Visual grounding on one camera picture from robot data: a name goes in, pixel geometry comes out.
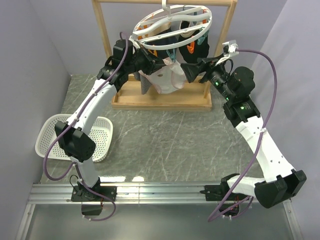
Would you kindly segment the white pink-trimmed underwear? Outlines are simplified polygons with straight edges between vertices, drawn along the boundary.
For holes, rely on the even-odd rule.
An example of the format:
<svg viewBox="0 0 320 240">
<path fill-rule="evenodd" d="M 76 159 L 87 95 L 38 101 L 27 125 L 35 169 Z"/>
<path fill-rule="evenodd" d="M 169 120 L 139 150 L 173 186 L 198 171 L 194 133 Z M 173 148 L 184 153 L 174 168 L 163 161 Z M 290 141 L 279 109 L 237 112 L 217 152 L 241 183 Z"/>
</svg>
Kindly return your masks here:
<svg viewBox="0 0 320 240">
<path fill-rule="evenodd" d="M 180 63 L 177 60 L 176 62 L 165 60 L 164 63 L 166 66 L 151 75 L 146 75 L 142 71 L 139 71 L 139 73 L 152 83 L 158 94 L 170 94 L 182 89 L 187 78 L 180 67 Z"/>
</svg>

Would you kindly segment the white oval clip hanger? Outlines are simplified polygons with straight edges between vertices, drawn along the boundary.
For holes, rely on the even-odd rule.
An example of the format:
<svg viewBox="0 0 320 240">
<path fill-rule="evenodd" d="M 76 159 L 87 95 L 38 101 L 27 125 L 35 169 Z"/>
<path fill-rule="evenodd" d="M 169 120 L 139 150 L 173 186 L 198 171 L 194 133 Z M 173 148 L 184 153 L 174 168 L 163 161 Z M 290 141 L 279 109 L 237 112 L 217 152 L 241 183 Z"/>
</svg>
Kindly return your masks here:
<svg viewBox="0 0 320 240">
<path fill-rule="evenodd" d="M 182 21 L 190 22 L 190 27 L 180 29 Z M 210 30 L 213 21 L 213 14 L 209 8 L 204 5 L 166 5 L 166 2 L 162 2 L 162 9 L 154 11 L 142 20 L 140 20 L 133 28 L 131 36 L 134 40 L 139 42 L 140 47 L 146 47 L 148 49 L 163 50 L 165 46 L 148 46 L 143 43 L 145 35 L 158 32 L 162 32 L 168 28 L 171 28 L 172 33 L 159 35 L 159 38 L 167 36 L 176 36 L 177 43 L 173 44 L 171 48 L 179 48 L 185 46 L 201 36 L 206 31 Z M 178 37 L 182 33 L 193 32 L 200 30 L 200 32 L 189 39 L 178 42 Z"/>
</svg>

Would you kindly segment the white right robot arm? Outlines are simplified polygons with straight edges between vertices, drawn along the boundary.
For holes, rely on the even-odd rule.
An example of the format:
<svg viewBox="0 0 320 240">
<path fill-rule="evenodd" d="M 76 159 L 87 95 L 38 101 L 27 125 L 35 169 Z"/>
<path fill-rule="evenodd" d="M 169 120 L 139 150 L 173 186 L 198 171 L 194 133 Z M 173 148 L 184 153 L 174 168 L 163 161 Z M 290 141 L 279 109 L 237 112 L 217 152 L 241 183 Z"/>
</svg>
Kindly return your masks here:
<svg viewBox="0 0 320 240">
<path fill-rule="evenodd" d="M 247 177 L 242 173 L 223 177 L 219 189 L 213 193 L 226 200 L 237 194 L 255 197 L 267 209 L 294 197 L 307 176 L 283 156 L 266 128 L 266 120 L 252 101 L 254 72 L 240 66 L 229 73 L 216 57 L 204 58 L 198 63 L 183 63 L 181 68 L 189 83 L 202 74 L 199 82 L 210 82 L 226 100 L 224 114 L 245 139 L 262 169 L 262 178 Z"/>
</svg>

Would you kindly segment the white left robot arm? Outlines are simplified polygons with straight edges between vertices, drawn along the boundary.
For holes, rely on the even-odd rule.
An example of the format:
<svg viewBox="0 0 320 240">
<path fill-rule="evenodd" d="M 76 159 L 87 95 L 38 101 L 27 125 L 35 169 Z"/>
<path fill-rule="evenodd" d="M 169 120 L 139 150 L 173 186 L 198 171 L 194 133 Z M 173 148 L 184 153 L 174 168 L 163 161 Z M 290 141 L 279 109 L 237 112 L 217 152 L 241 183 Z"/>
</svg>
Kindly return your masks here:
<svg viewBox="0 0 320 240">
<path fill-rule="evenodd" d="M 99 113 L 128 81 L 130 74 L 142 71 L 150 75 L 165 65 L 164 60 L 150 50 L 135 48 L 129 40 L 118 40 L 113 54 L 99 70 L 90 93 L 76 112 L 68 120 L 55 124 L 59 147 L 70 158 L 78 174 L 74 190 L 78 198 L 88 202 L 111 200 L 111 197 L 103 196 L 103 187 L 93 162 L 96 143 L 89 137 Z"/>
</svg>

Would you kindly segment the navy blue underwear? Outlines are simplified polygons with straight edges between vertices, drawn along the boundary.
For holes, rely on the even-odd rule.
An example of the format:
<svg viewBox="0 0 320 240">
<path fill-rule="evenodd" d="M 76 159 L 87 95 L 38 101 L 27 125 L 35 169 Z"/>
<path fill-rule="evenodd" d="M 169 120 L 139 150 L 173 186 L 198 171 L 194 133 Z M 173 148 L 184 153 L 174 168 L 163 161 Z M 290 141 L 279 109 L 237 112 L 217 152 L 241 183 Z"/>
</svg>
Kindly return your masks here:
<svg viewBox="0 0 320 240">
<path fill-rule="evenodd" d="M 171 48 L 173 44 L 176 44 L 178 42 L 178 39 L 176 36 L 166 36 L 163 38 L 159 38 L 159 35 L 169 34 L 172 33 L 172 29 L 169 27 L 168 29 L 165 29 L 163 31 L 158 32 L 158 34 L 155 34 L 154 32 L 150 34 L 146 34 L 143 38 L 143 43 L 148 46 L 166 46 L 164 49 L 150 49 L 146 48 L 145 46 L 143 49 L 148 50 L 156 50 L 157 51 L 157 57 L 160 59 L 163 59 L 163 61 L 169 61 L 172 63 L 171 59 L 168 57 L 166 50 L 176 50 L 177 55 L 177 48 Z"/>
</svg>

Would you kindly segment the black underwear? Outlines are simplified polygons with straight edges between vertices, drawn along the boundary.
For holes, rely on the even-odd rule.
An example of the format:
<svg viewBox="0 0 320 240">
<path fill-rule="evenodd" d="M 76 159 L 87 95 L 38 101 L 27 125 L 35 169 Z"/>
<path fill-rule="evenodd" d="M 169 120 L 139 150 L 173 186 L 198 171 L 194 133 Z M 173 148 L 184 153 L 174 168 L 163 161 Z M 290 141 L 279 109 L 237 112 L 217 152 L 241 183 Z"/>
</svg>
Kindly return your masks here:
<svg viewBox="0 0 320 240">
<path fill-rule="evenodd" d="M 185 29 L 191 27 L 191 22 L 181 21 L 179 29 Z M 200 30 L 194 30 L 187 33 L 182 33 L 178 36 L 178 42 L 183 42 L 195 35 L 197 35 Z M 182 55 L 184 61 L 188 64 L 197 64 L 198 59 L 207 58 L 209 55 L 210 46 L 208 44 L 208 32 L 203 36 L 199 37 L 193 42 L 187 45 L 179 47 L 179 52 Z"/>
</svg>

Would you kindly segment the grey striped underwear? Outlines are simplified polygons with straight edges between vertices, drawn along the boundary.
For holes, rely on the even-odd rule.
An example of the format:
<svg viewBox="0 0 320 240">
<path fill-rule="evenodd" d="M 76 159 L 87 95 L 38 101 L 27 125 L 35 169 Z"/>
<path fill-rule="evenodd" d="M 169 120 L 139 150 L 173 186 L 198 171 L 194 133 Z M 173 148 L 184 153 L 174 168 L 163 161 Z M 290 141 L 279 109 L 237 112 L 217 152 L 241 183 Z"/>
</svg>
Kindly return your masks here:
<svg viewBox="0 0 320 240">
<path fill-rule="evenodd" d="M 134 72 L 133 76 L 136 81 L 140 82 L 141 94 L 145 95 L 152 86 L 152 83 L 143 74 L 139 72 Z"/>
</svg>

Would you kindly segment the orange clothes peg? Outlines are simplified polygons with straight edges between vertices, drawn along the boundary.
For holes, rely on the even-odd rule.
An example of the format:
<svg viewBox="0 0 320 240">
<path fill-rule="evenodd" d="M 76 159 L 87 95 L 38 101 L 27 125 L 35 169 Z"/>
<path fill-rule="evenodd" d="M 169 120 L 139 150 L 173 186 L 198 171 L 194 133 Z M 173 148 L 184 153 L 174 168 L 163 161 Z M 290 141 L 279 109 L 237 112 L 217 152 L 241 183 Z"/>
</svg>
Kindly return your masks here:
<svg viewBox="0 0 320 240">
<path fill-rule="evenodd" d="M 195 42 L 191 42 L 189 45 L 186 46 L 187 50 L 190 54 L 193 54 L 195 51 Z"/>
<path fill-rule="evenodd" d="M 157 56 L 158 56 L 158 54 L 157 54 L 157 51 L 156 51 L 156 50 L 149 49 L 148 51 L 149 51 L 152 55 L 154 55 L 155 57 L 157 57 Z"/>
</svg>

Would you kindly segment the teal clothes peg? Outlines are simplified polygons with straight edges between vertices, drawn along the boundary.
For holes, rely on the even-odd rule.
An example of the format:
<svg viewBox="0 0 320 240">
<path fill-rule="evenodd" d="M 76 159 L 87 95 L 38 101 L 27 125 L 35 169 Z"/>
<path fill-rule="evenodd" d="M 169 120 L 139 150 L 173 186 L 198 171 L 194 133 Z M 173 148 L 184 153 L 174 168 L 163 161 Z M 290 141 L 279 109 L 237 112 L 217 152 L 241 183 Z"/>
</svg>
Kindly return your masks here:
<svg viewBox="0 0 320 240">
<path fill-rule="evenodd" d="M 208 36 L 208 34 L 209 34 L 209 30 L 206 31 L 202 36 L 203 36 L 204 38 L 206 38 L 206 37 Z"/>
<path fill-rule="evenodd" d="M 168 55 L 168 57 L 170 58 L 170 60 L 175 63 L 176 62 L 176 49 L 173 48 L 173 49 L 167 49 L 166 50 L 166 54 Z"/>
<path fill-rule="evenodd" d="M 197 45 L 200 46 L 203 44 L 203 42 L 206 40 L 207 36 L 203 35 L 200 38 L 197 39 Z"/>
</svg>

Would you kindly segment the white perforated plastic basket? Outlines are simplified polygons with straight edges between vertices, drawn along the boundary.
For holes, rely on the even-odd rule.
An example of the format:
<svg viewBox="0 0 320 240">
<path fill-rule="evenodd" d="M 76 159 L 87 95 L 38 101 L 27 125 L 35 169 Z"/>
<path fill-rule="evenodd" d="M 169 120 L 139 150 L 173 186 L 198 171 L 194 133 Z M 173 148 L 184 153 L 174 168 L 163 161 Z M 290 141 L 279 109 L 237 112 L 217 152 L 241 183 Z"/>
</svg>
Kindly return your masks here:
<svg viewBox="0 0 320 240">
<path fill-rule="evenodd" d="M 70 114 L 56 114 L 48 118 L 42 126 L 40 133 L 35 143 L 35 152 L 42 158 L 48 151 L 49 146 L 56 139 L 55 124 L 58 121 L 65 122 L 71 115 Z M 96 143 L 96 148 L 92 156 L 94 163 L 103 161 L 109 151 L 112 136 L 113 136 L 113 123 L 106 117 L 99 116 L 89 133 L 89 137 Z M 49 159 L 69 161 L 70 158 L 65 154 L 64 150 L 56 143 L 48 155 Z"/>
</svg>

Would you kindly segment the wooden hanging rack frame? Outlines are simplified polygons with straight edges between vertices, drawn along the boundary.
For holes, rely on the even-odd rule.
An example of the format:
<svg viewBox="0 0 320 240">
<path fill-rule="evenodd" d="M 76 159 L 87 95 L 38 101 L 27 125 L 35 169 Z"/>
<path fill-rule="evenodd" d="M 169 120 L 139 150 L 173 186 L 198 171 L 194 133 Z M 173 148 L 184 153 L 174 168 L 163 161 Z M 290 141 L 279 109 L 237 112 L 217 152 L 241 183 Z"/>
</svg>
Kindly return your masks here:
<svg viewBox="0 0 320 240">
<path fill-rule="evenodd" d="M 212 109 L 210 83 L 201 82 L 198 65 L 219 67 L 226 59 L 222 44 L 227 36 L 235 0 L 163 0 L 161 8 L 121 34 L 110 45 L 101 1 L 92 2 L 102 35 L 107 61 L 97 74 L 108 80 L 115 92 L 112 106 L 121 110 L 182 110 L 208 112 Z M 213 23 L 209 6 L 227 7 L 213 56 L 208 35 Z"/>
</svg>

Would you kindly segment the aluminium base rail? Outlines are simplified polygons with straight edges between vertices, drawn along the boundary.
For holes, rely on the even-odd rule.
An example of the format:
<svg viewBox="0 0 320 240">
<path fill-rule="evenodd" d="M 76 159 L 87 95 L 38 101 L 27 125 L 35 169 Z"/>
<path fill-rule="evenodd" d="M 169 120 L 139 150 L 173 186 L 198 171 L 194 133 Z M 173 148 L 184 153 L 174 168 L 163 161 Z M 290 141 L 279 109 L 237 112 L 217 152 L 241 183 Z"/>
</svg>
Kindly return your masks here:
<svg viewBox="0 0 320 240">
<path fill-rule="evenodd" d="M 252 153 L 227 121 L 223 98 L 211 90 L 209 112 L 116 110 L 106 158 L 95 164 L 103 183 L 117 187 L 98 222 L 71 202 L 76 172 L 52 182 L 42 177 L 30 193 L 21 223 L 25 240 L 301 240 L 291 201 L 265 209 L 244 202 L 242 215 L 208 222 L 216 202 L 205 185 L 242 171 Z"/>
</svg>

